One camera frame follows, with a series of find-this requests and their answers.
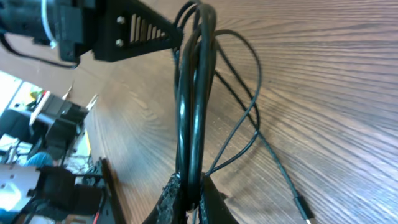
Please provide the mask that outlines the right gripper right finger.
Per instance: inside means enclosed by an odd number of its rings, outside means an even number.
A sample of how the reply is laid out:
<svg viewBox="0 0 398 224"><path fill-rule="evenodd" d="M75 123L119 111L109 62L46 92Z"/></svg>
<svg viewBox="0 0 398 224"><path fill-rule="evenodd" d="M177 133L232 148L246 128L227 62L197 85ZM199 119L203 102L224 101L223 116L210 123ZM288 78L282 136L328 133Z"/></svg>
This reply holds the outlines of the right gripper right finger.
<svg viewBox="0 0 398 224"><path fill-rule="evenodd" d="M201 224L238 224L225 204L220 192L209 176L202 179L202 191L199 204Z"/></svg>

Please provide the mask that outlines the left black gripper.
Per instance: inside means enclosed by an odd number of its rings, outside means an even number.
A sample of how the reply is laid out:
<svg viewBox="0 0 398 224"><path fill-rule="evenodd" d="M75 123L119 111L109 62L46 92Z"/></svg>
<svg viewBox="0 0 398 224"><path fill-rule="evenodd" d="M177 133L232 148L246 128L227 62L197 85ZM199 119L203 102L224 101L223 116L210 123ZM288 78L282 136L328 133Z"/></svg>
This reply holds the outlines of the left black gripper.
<svg viewBox="0 0 398 224"><path fill-rule="evenodd" d="M77 62L92 49L94 58L117 62L179 47L183 33L140 1L56 0L55 38L60 58Z"/></svg>

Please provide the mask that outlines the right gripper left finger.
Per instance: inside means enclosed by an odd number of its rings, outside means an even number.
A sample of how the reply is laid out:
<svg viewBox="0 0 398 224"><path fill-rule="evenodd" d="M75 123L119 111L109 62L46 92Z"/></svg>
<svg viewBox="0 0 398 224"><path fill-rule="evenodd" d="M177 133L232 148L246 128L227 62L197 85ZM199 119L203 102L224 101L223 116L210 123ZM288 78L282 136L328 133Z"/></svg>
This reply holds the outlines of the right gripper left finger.
<svg viewBox="0 0 398 224"><path fill-rule="evenodd" d="M172 174L155 207L142 224L186 224L179 174Z"/></svg>

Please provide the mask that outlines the black USB cable short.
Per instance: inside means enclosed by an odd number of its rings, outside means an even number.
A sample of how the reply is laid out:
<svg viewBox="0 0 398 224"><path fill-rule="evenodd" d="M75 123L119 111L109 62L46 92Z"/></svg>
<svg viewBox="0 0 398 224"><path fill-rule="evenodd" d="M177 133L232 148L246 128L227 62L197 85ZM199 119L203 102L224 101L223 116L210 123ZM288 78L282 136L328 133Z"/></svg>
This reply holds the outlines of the black USB cable short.
<svg viewBox="0 0 398 224"><path fill-rule="evenodd" d="M239 33L233 30L228 30L228 29L223 29L223 30L218 30L215 32L216 36L220 35L232 35L233 37L238 38L239 40L242 41L242 43L251 51L252 55L254 56L254 60L257 65L257 71L258 71L258 81L257 81L257 88L254 94L251 93L249 90L248 86L245 84L243 79L241 78L240 74L236 71L236 69L233 67L232 63L229 61L228 57L226 56L225 51L222 49L221 45L218 45L218 52L221 54L224 62L226 65L229 67L239 84L243 87L244 91L246 92L247 96L251 99L251 102L248 106L246 106L243 102L242 99L237 95L237 93L231 88L231 86L226 82L226 80L220 75L219 72L215 72L216 77L222 82L222 84L228 89L228 91L232 94L232 96L235 98L235 100L239 103L241 106L242 110L244 111L242 117L239 119L238 123L235 125L233 130L230 132L229 136L227 137L226 141L224 142L223 146L221 147L218 155L214 159L212 165L210 166L208 172L206 173L207 176L215 173L216 171L226 167L227 165L231 164L238 158L240 158L248 149L252 146L254 141L256 139L260 139L261 142L263 143L264 147L269 151L269 154L273 158L276 166L279 168L280 173L282 174L286 184L289 186L289 189L294 197L294 203L297 209L299 210L299 213L301 214L302 218L305 220L306 223L308 224L314 224L316 222L315 216L313 212L311 211L305 197L297 190L296 186L292 182L292 179L289 177L285 167L282 165L279 157L275 153L275 150L271 148L271 145L268 143L264 135L261 133L260 127L261 127L261 117L259 113L259 108L257 106L256 100L259 96L259 92L261 89L261 84L262 84L262 67L261 63L258 57L258 54L254 50L253 46ZM222 164L218 164L218 161L221 157L221 155L224 153L224 150L226 149L227 145L229 144L230 140L233 138L235 132L238 130L242 122L248 118L251 122L251 124L254 126L254 134L252 136L252 139L246 144L246 146L240 150L235 156L232 158L228 159Z"/></svg>

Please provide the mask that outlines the black USB cable long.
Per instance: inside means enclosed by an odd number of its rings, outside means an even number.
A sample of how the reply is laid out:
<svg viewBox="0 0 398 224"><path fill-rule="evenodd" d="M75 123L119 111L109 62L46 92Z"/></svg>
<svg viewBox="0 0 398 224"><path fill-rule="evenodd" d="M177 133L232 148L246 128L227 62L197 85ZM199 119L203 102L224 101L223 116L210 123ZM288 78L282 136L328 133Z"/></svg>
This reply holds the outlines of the black USB cable long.
<svg viewBox="0 0 398 224"><path fill-rule="evenodd" d="M209 4L188 1L174 26L182 31L193 17L193 31L185 46L174 47L176 101L176 172L180 176L182 209L187 212L201 200L202 165L208 100L215 75L216 12Z"/></svg>

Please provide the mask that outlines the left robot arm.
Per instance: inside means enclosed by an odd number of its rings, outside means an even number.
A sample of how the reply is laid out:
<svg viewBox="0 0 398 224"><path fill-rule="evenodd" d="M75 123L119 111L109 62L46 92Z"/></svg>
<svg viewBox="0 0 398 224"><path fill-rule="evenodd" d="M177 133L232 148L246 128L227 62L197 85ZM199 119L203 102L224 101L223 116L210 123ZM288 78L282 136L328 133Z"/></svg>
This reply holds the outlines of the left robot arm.
<svg viewBox="0 0 398 224"><path fill-rule="evenodd" d="M171 49L182 43L182 30L140 1L133 0L3 0L4 34L33 38L59 47L63 61L79 63L92 51L96 60L117 62Z"/></svg>

